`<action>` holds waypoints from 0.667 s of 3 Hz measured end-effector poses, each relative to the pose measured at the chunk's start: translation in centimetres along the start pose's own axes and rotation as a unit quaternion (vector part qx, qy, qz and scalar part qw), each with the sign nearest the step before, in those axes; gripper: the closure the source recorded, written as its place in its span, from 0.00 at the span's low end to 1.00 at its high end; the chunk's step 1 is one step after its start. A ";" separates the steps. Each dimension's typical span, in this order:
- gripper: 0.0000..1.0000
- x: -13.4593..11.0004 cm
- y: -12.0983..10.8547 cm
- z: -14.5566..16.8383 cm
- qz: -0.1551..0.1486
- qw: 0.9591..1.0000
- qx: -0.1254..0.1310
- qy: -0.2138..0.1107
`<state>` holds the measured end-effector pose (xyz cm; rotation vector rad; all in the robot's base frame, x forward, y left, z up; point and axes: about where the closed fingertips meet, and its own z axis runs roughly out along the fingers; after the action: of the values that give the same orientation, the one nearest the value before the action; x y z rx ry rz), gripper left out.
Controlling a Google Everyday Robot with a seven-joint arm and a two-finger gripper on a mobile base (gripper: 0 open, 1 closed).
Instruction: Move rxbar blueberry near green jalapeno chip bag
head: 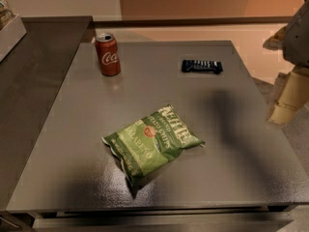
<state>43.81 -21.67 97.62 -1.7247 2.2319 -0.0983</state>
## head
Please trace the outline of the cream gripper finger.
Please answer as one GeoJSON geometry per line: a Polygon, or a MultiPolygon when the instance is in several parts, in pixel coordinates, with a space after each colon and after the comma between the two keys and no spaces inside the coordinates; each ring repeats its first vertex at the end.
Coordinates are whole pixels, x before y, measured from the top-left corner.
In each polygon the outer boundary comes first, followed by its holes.
{"type": "Polygon", "coordinates": [[[286,36],[286,31],[287,31],[286,26],[279,29],[274,35],[272,35],[263,43],[263,48],[269,50],[282,50],[283,42],[286,36]]]}
{"type": "Polygon", "coordinates": [[[275,79],[267,120],[275,125],[286,125],[308,102],[309,69],[295,66],[291,72],[280,73],[275,79]]]}

